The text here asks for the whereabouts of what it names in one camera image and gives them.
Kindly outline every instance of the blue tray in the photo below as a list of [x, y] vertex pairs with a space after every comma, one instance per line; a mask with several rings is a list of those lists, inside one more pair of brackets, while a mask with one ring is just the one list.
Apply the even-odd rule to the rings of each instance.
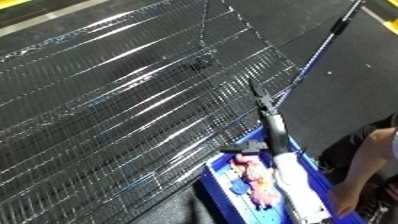
[[[258, 128], [253, 132], [246, 135], [244, 138], [239, 140], [237, 144], [243, 143], [249, 139], [256, 139], [263, 141], [262, 128]], [[290, 139], [291, 150], [301, 151], [300, 147]], [[200, 181], [203, 183], [207, 192], [217, 205], [220, 212], [223, 214], [225, 219], [229, 223], [280, 223], [280, 224], [291, 224], [287, 211], [284, 209], [284, 202], [278, 206], [266, 210], [259, 210], [250, 201], [247, 195], [236, 195], [229, 187], [231, 186], [230, 166], [228, 161], [233, 155], [222, 154], [210, 159], [203, 170]], [[261, 156], [263, 162], [269, 165], [270, 158], [265, 154]], [[311, 162], [306, 154], [301, 154], [299, 162], [306, 169], [309, 175], [310, 186], [319, 195], [325, 206], [330, 210], [330, 204], [327, 200], [327, 192], [331, 187], [330, 182], [323, 176], [318, 168]], [[335, 224], [356, 224], [365, 222], [355, 212], [340, 219], [337, 217], [331, 218]]]

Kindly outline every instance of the toy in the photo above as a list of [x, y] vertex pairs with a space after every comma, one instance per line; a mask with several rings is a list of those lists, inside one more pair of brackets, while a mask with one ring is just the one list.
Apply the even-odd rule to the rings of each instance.
[[[266, 168], [258, 155], [237, 154], [230, 160], [230, 165], [232, 170], [249, 185], [250, 199], [260, 209], [275, 206], [281, 202], [281, 195], [274, 188], [274, 169]], [[234, 193], [241, 192], [236, 190], [241, 189], [235, 186], [236, 183], [239, 182], [232, 182], [231, 190]]]

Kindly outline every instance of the metal grate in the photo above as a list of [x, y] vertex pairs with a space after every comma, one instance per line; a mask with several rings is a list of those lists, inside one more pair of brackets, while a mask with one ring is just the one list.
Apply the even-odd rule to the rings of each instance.
[[0, 57], [1, 223], [126, 223], [297, 73], [219, 0], [167, 0]]

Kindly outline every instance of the black surface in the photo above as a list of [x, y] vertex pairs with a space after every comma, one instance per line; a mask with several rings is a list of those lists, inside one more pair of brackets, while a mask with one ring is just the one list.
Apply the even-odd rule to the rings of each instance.
[[[231, 2], [263, 36], [298, 65], [306, 62], [350, 4], [343, 0], [322, 3], [316, 0]], [[70, 23], [74, 19], [88, 25], [98, 18], [122, 11], [122, 8], [116, 8], [93, 7], [91, 11], [81, 12], [79, 17], [65, 17], [12, 37], [3, 37], [5, 41], [0, 42], [3, 45], [0, 53], [83, 26]], [[26, 38], [40, 30], [46, 32]], [[308, 79], [288, 98], [282, 106], [288, 128], [298, 143], [308, 148], [309, 155], [319, 154], [356, 127], [398, 110], [396, 46], [396, 35], [362, 12], [311, 71]], [[388, 176], [397, 168], [390, 165], [383, 175]], [[188, 186], [169, 197], [137, 223], [222, 223], [219, 214], [210, 215], [214, 205], [208, 198], [201, 201], [205, 192], [195, 186]], [[382, 223], [392, 224], [396, 220], [392, 215]]]

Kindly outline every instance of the metal rod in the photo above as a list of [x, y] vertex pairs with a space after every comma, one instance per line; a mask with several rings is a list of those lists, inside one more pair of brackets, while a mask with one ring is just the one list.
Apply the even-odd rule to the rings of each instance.
[[299, 74], [293, 80], [291, 87], [283, 92], [282, 96], [279, 98], [278, 102], [275, 105], [276, 108], [278, 108], [286, 100], [289, 94], [297, 87], [297, 85], [303, 81], [303, 79], [307, 76], [308, 72], [319, 60], [319, 58], [326, 51], [326, 49], [345, 30], [345, 28], [347, 28], [348, 24], [351, 22], [354, 16], [360, 11], [362, 5], [365, 4], [365, 2], [366, 0], [355, 1], [351, 5], [348, 12], [334, 24], [329, 36], [323, 41], [318, 50], [308, 60], [307, 64], [300, 70]]

